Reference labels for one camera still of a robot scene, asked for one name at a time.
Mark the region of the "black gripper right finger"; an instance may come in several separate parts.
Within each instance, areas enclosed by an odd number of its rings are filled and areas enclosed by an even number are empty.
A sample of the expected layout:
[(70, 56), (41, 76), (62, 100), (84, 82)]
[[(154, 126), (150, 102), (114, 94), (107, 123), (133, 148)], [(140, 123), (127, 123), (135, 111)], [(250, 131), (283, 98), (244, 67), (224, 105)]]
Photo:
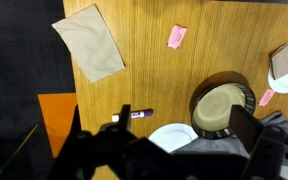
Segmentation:
[(229, 119), (230, 130), (242, 142), (248, 153), (254, 148), (264, 126), (241, 105), (233, 105)]

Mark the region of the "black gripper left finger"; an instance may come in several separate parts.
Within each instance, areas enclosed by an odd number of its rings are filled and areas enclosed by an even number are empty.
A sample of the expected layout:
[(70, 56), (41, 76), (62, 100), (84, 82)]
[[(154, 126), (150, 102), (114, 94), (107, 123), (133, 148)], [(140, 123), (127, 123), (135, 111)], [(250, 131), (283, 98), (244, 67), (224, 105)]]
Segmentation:
[(118, 124), (121, 128), (125, 130), (130, 130), (131, 127), (131, 105), (125, 104), (119, 114)]

